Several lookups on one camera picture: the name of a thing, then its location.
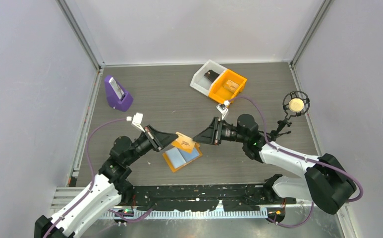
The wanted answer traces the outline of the gold credit card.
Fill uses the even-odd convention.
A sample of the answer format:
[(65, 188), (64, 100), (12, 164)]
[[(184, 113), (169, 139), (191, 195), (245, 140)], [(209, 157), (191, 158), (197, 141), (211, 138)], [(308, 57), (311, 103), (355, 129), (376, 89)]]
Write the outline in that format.
[(192, 153), (194, 148), (199, 148), (200, 144), (193, 141), (189, 136), (184, 135), (181, 132), (175, 133), (178, 137), (171, 143), (172, 146), (181, 149), (185, 152)]
[(239, 84), (235, 83), (232, 80), (228, 80), (224, 83), (223, 87), (231, 92), (234, 92), (238, 87)]

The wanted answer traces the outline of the orange card holder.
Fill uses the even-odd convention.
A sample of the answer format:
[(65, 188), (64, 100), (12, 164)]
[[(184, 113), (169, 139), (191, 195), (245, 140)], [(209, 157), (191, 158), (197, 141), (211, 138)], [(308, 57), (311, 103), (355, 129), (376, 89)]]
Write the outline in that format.
[(163, 158), (171, 171), (175, 173), (184, 166), (200, 158), (202, 155), (203, 153), (198, 146), (195, 146), (192, 152), (186, 152), (185, 150), (173, 147), (163, 153)]

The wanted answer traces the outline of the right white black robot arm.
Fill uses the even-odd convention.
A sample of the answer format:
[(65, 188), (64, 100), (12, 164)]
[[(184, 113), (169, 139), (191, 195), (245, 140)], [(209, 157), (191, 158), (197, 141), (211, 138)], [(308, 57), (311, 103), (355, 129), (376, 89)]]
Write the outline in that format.
[(269, 203), (278, 203), (282, 198), (302, 199), (333, 215), (357, 190), (354, 179), (347, 175), (335, 156), (306, 155), (282, 147), (259, 130), (259, 125), (249, 114), (240, 115), (236, 125), (214, 117), (206, 129), (193, 137), (193, 141), (210, 145), (220, 145), (223, 141), (239, 142), (251, 160), (281, 167), (294, 174), (293, 178), (275, 174), (265, 180), (264, 197)]

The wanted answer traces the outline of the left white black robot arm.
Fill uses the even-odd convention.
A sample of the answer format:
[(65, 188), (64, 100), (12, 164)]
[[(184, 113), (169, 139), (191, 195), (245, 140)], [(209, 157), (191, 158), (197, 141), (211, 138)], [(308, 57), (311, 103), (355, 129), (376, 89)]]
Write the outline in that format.
[(133, 185), (128, 181), (130, 165), (147, 152), (159, 152), (178, 138), (176, 133), (161, 132), (145, 126), (139, 137), (118, 137), (97, 174), (72, 201), (51, 217), (42, 215), (34, 225), (36, 238), (79, 238), (107, 210), (128, 205)]

